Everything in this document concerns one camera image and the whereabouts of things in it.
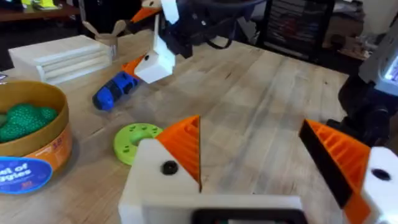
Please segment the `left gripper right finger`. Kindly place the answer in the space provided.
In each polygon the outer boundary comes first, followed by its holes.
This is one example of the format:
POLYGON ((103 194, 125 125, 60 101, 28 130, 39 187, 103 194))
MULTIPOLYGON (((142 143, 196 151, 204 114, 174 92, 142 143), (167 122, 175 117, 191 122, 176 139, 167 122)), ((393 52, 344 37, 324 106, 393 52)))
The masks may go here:
POLYGON ((397 224, 397 155, 309 119, 298 136, 346 223, 397 224))

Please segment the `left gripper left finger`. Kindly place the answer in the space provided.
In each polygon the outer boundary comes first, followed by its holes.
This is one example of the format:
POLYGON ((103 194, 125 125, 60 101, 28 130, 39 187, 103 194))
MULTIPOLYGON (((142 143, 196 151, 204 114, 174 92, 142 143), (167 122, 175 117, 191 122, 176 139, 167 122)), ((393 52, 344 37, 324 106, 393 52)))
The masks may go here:
POLYGON ((142 140, 119 200, 121 223, 190 223, 200 174, 198 115, 142 140))

